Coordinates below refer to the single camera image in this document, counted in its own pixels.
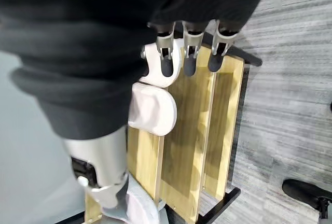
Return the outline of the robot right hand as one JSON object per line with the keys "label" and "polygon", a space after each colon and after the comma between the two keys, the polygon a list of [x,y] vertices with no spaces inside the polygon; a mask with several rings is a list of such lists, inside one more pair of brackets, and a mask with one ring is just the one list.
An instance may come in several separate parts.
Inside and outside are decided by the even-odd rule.
{"label": "robot right hand", "polygon": [[80,184],[103,208],[126,198],[132,86],[159,26],[218,20],[238,32],[261,0],[1,0],[1,50],[11,78],[64,138]]}

